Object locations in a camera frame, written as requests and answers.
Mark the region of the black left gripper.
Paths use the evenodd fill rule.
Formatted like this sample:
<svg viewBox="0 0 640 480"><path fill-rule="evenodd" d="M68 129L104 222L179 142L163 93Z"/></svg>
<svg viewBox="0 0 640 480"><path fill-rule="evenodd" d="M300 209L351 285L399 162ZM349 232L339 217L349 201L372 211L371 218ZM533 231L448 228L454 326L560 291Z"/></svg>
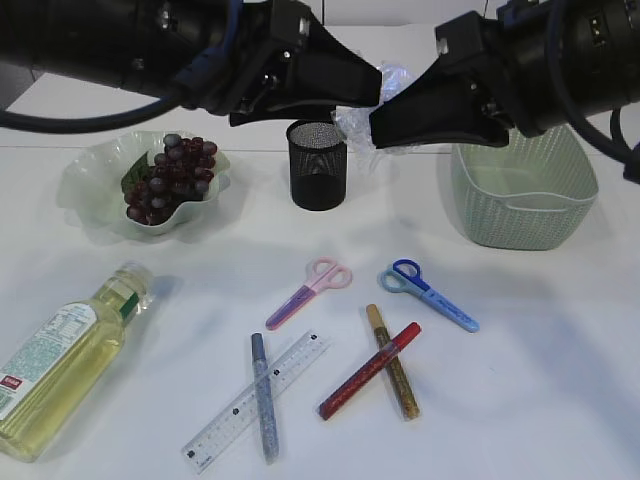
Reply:
<svg viewBox="0 0 640 480"><path fill-rule="evenodd" d="M287 90L279 71L294 56ZM230 126L271 121L329 121L337 106L374 107L381 72L342 45L300 1L228 1L219 40L202 47L172 79L180 105L229 115Z"/></svg>

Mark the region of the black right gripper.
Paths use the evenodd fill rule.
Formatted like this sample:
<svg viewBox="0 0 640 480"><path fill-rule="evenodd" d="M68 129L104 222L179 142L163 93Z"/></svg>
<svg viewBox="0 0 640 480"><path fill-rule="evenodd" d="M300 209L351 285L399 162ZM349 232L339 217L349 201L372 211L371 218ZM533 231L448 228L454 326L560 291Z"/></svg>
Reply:
<svg viewBox="0 0 640 480"><path fill-rule="evenodd" d="M511 128L531 137L564 124L545 58L552 6L509 1L495 19L471 11L439 25L438 58L419 77L383 64L374 145L504 147Z"/></svg>

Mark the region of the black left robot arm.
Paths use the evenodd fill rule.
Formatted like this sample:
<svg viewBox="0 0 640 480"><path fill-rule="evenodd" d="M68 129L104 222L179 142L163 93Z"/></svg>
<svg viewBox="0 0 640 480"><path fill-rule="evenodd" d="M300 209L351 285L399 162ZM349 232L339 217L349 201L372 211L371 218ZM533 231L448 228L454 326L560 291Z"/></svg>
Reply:
<svg viewBox="0 0 640 480"><path fill-rule="evenodd" d="M180 107L231 126L326 120L338 106L375 106L382 83L300 1L5 1L1 58L151 98L93 118L1 115L5 128L47 134L116 130Z"/></svg>

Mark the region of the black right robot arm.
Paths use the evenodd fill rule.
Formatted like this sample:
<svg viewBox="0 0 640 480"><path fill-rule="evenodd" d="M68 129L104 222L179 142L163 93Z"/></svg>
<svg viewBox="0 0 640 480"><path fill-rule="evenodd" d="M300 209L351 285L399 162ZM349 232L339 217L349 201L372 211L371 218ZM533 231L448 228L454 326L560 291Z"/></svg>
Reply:
<svg viewBox="0 0 640 480"><path fill-rule="evenodd" d="M570 125L639 179L620 126L639 99L635 1L511 1L435 30L436 61L369 117L379 149L438 143L504 147Z"/></svg>

